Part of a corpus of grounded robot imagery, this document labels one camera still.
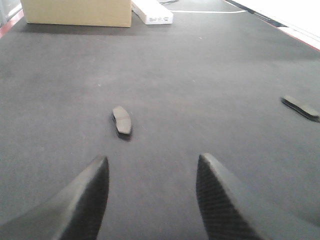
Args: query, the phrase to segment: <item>black curved object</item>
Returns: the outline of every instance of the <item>black curved object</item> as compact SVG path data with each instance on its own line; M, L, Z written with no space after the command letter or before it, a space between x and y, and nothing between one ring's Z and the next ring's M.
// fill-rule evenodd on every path
M209 153L199 157L196 195L210 240L320 240L319 227L255 195Z
M54 197L0 226L0 240L95 240L108 192L108 160L97 156Z

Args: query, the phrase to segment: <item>dark gray mat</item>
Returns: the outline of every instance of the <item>dark gray mat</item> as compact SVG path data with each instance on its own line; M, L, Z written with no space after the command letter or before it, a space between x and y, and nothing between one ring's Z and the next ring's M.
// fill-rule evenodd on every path
M238 10L206 3L192 10ZM22 19L0 40L0 224L106 154L99 240L206 239L195 190L203 152L320 223L320 125L279 99L320 110L320 54L249 13L174 17L146 26L134 15L131 28ZM131 116L129 142L114 129L117 105Z

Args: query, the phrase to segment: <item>dark flat object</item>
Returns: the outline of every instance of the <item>dark flat object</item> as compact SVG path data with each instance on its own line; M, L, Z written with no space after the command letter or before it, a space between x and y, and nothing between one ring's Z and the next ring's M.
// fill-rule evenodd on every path
M122 107L117 106L112 110L112 117L115 121L116 133L129 136L132 132L132 124L129 113Z
M288 107L292 108L293 110L297 111L299 114L301 114L302 116L306 117L311 121L314 121L314 122L320 121L319 112L314 110L312 107L299 102L297 99L295 99L292 96L282 97L281 102L287 105Z
M196 195L210 240L319 240L320 228L253 193L209 153L200 155Z
M108 160L98 156L47 202L0 226L0 240L95 240L108 192Z

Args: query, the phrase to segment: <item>white box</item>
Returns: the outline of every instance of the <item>white box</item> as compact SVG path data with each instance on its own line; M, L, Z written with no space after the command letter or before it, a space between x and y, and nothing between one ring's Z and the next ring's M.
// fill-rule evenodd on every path
M132 0L132 10L146 25L172 24L174 14L157 0Z

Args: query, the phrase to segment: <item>white floor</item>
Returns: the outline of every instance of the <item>white floor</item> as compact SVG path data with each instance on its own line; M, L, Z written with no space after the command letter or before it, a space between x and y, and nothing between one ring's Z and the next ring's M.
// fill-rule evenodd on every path
M234 0L287 28L282 31L320 49L319 0Z

